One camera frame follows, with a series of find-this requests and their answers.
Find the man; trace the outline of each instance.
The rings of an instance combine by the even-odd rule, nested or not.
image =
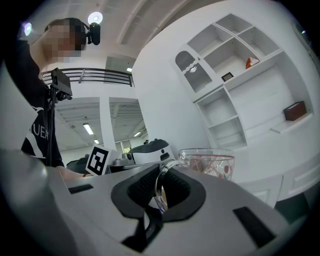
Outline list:
[[[63,61],[85,48],[86,31],[77,18],[57,19],[44,30],[44,34],[33,44],[18,40],[14,49],[14,58],[6,61],[7,69],[25,99],[38,116],[28,132],[21,150],[33,157],[46,161],[49,128],[48,117],[51,103],[48,86],[41,80],[41,71],[49,64]],[[52,166],[60,171],[64,179],[83,177],[64,167],[55,135],[52,131]]]

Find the white shelving unit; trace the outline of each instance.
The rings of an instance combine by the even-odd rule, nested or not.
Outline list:
[[[231,72],[234,77],[246,71],[248,58],[258,59],[251,49],[233,37],[216,48],[204,60],[220,77]]]
[[[246,69],[248,58],[259,63]],[[288,55],[260,29],[232,13],[181,47],[173,66],[213,148],[243,149],[248,138],[270,130],[289,132],[313,116],[306,85]],[[228,73],[233,77],[223,81]],[[300,101],[307,114],[286,121],[283,109]]]
[[[192,102],[223,85],[224,81],[188,44],[171,61]]]
[[[242,31],[252,27],[252,25],[249,22],[231,13],[225,16],[224,18],[218,20],[216,24],[230,31],[234,35],[238,35]]]
[[[211,24],[188,42],[188,45],[204,58],[230,38],[232,38],[230,33]]]
[[[280,49],[266,34],[256,27],[246,29],[238,34],[238,37],[245,41],[261,59]]]
[[[223,86],[196,102],[211,147],[238,149],[247,146],[245,132],[230,95]]]
[[[294,121],[284,121],[281,124],[278,124],[274,127],[271,128],[272,131],[278,133],[278,134],[283,134],[286,132],[289,132],[298,126],[303,125],[306,123],[309,119],[311,119],[313,116],[313,113],[306,113],[303,116],[299,117],[297,120]]]

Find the black slot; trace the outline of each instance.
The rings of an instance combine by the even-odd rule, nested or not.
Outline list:
[[[274,234],[248,207],[234,209],[233,212],[259,248],[275,238]]]
[[[163,161],[163,160],[166,160],[170,157],[169,153],[164,153],[160,156],[160,160]]]
[[[90,189],[93,189],[93,188],[94,187],[91,186],[90,184],[86,184],[86,185],[70,187],[69,188],[69,192],[70,192],[70,194],[76,194],[76,193],[80,193],[82,191],[90,190]]]

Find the small red box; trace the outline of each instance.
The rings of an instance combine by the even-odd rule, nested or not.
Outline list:
[[[294,121],[307,113],[305,103],[303,101],[296,102],[283,110],[285,120]]]

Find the metal railing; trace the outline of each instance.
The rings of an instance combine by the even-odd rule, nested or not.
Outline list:
[[[129,73],[101,68],[75,67],[60,69],[69,78],[70,82],[102,82],[111,84],[122,84],[133,86],[132,75]],[[42,80],[47,84],[52,84],[51,70],[42,73]]]

